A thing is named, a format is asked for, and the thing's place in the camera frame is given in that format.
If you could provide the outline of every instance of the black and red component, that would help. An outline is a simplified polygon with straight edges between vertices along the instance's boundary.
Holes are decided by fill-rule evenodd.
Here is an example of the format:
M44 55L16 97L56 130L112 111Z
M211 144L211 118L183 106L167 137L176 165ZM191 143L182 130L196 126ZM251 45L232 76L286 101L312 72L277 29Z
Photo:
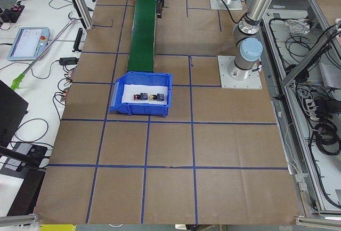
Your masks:
M148 100L147 93L134 94L134 100Z

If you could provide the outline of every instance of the brown paper mat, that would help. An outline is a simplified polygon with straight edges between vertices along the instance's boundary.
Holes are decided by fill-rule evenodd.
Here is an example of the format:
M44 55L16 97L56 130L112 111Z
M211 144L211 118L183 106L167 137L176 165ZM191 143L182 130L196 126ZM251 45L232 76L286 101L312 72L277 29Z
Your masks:
M235 54L227 12L165 1L155 71L174 75L172 106L166 118L127 116L108 108L134 7L98 4L38 199L42 222L293 224L299 208L264 76L262 90L220 87L216 56Z

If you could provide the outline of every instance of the conveyor belt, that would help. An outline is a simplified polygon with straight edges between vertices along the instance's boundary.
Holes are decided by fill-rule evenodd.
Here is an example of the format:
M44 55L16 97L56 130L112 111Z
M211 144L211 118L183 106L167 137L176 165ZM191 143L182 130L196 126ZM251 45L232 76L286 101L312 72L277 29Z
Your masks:
M155 0L136 0L128 70L153 72Z

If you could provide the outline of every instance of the electronic device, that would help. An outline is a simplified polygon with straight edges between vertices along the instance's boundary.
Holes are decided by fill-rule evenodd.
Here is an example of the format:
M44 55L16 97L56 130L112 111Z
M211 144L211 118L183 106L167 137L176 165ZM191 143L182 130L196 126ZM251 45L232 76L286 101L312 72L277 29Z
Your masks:
M12 140L28 103L0 80L0 146L7 147Z
M0 8L0 18L4 23L16 23L24 8L24 5L18 3L14 4L10 9L2 10Z
M50 30L47 27L22 27L14 39L8 60L34 60L47 46Z

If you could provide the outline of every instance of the blue box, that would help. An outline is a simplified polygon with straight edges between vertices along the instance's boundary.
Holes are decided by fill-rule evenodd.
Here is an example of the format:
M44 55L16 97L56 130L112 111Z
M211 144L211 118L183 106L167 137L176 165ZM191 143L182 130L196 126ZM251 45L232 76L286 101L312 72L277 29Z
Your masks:
M162 115L166 117L172 102L172 81L172 74L128 72L116 80L109 111L116 110L128 115ZM122 103L124 85L126 84L166 86L168 87L167 104Z

